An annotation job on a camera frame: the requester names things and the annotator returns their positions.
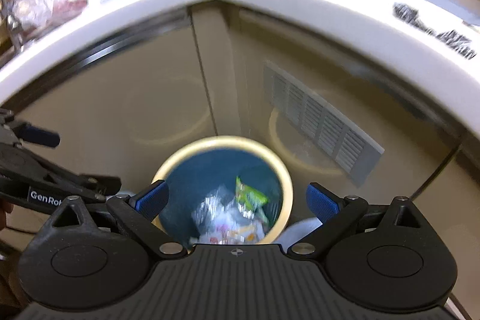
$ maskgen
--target white countertop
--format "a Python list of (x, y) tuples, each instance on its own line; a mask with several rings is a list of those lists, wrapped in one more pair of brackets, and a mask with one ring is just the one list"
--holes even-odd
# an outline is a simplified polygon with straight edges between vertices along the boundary
[[(0, 69), (0, 103), (38, 76), (122, 28), (209, 0), (91, 0), (76, 19), (51, 32)], [(480, 54), (471, 60), (393, 16), (393, 3), (419, 9), (436, 31), (480, 37), (459, 17), (426, 0), (224, 0), (321, 33), (406, 80), (433, 98), (480, 139)]]

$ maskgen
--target air vent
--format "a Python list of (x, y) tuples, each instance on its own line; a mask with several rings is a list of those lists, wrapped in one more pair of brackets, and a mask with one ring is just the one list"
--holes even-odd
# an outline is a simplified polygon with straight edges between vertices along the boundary
[(273, 63), (267, 62), (264, 77), (269, 102), (361, 186), (384, 149), (316, 92)]
[(323, 106), (310, 97), (305, 102), (305, 113), (302, 122), (302, 131), (311, 139), (315, 137), (318, 126), (320, 126)]
[(356, 161), (362, 153), (365, 141), (363, 141), (355, 132), (351, 129), (345, 134), (343, 143), (338, 151), (338, 155), (335, 161), (342, 166), (342, 168), (350, 173)]
[(332, 156), (335, 145), (337, 145), (340, 140), (343, 127), (344, 124), (342, 121), (332, 113), (326, 113), (320, 135), (318, 136), (318, 145), (330, 156)]
[(303, 96), (305, 94), (302, 90), (294, 85), (289, 86), (288, 101), (286, 103), (286, 116), (295, 125), (298, 125), (302, 119), (303, 113)]
[(289, 89), (288, 82), (280, 75), (274, 75), (273, 80), (273, 104), (278, 109), (285, 111), (287, 92)]

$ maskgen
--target cabinet door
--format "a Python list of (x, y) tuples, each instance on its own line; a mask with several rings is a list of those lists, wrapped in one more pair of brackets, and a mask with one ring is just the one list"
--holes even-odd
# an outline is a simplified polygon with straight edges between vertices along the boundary
[[(117, 175), (133, 192), (176, 150), (215, 135), (190, 26), (97, 60), (18, 117), (61, 136), (54, 150), (26, 144), (35, 153), (73, 172)], [(36, 232), (41, 221), (20, 212), (9, 223)]]
[[(269, 24), (282, 28), (275, 32)], [(411, 195), (437, 168), (449, 146), (433, 125), (414, 117), (391, 95), (352, 76), (321, 49), (295, 43), (293, 37), (302, 35), (309, 35), (305, 42), (316, 40), (298, 28), (249, 11), (240, 11), (232, 24), (242, 133), (265, 143), (285, 162), (295, 192), (293, 219), (310, 216), (305, 202), (310, 182), (342, 197), (357, 194), (377, 204)], [(332, 159), (332, 152), (320, 148), (318, 140), (287, 119), (285, 110), (270, 103), (265, 85), (268, 64), (322, 97), (385, 150), (363, 183), (355, 183)]]

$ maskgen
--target trash can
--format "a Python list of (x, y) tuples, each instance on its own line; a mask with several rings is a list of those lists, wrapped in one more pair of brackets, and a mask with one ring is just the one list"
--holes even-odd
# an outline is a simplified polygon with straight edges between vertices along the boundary
[(164, 179), (170, 197), (153, 224), (188, 246), (190, 238), (198, 235), (191, 213), (219, 186), (235, 194), (237, 176), (270, 199), (264, 211), (273, 224), (258, 244), (273, 243), (285, 228), (292, 209), (293, 187), (289, 172), (266, 146), (237, 136), (195, 141), (163, 163), (152, 183)]

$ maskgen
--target trash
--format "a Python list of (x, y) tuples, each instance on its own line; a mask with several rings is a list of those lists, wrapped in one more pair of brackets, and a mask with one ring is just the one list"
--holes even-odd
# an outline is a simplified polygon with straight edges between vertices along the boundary
[(44, 27), (52, 17), (45, 0), (14, 0), (11, 12), (24, 31)]
[(255, 244), (265, 237), (269, 222), (262, 206), (268, 197), (236, 181), (236, 194), (220, 186), (191, 214), (200, 236), (190, 244)]
[(45, 0), (52, 11), (49, 23), (60, 26), (80, 15), (87, 6), (87, 0)]

